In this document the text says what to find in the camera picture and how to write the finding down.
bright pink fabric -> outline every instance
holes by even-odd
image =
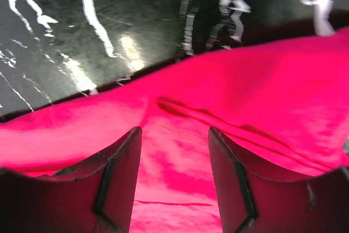
[[[143,128],[131,232],[220,232],[207,134],[284,168],[349,165],[349,28],[208,53],[0,125],[0,165],[51,173]]]

glossy black surface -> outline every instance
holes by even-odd
[[[30,6],[31,1],[42,9],[39,19],[38,10]],[[117,86],[125,83],[121,80],[125,76],[127,79],[136,73],[132,77],[137,77],[137,72],[164,61],[171,63],[175,58],[221,47],[314,33],[314,6],[302,4],[300,0],[243,0],[249,8],[241,12],[242,42],[237,41],[238,37],[229,38],[237,31],[237,23],[231,16],[237,7],[234,0],[228,0],[228,5],[220,5],[219,0],[189,0],[188,6],[188,0],[89,1],[17,0],[14,3],[23,16],[20,17],[10,8],[10,0],[0,0],[0,115],[3,121],[72,95],[90,94],[90,90],[93,94],[96,87],[101,91],[105,85]],[[332,1],[332,11],[349,10],[349,0]],[[192,27],[188,14],[195,15]],[[260,31],[299,19],[309,21],[298,25],[297,32],[292,26],[291,30],[279,28],[276,35]],[[349,25],[349,16],[342,13],[340,22],[332,19],[331,23],[335,29]],[[215,36],[212,31],[216,25],[219,41],[213,42],[210,39]],[[103,29],[109,44],[104,45],[98,37]],[[192,47],[183,48],[185,39]]]

black marble surface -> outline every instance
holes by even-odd
[[[122,85],[163,62],[314,33],[314,5],[243,1],[249,8],[241,11],[239,41],[229,37],[238,31],[234,0],[0,0],[0,116]],[[331,1],[334,29],[349,25],[349,0]],[[187,15],[195,16],[192,27]]]

red fabric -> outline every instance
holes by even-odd
[[[207,147],[216,126],[284,168],[348,165],[349,28],[208,53],[122,88],[1,124],[0,165],[54,172],[133,126],[143,147],[131,232],[220,232]]]

marble countertop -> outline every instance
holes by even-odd
[[[328,22],[333,10],[349,0],[0,0],[0,121],[162,62],[262,43],[262,27],[314,17],[311,31],[331,35],[349,25]]]

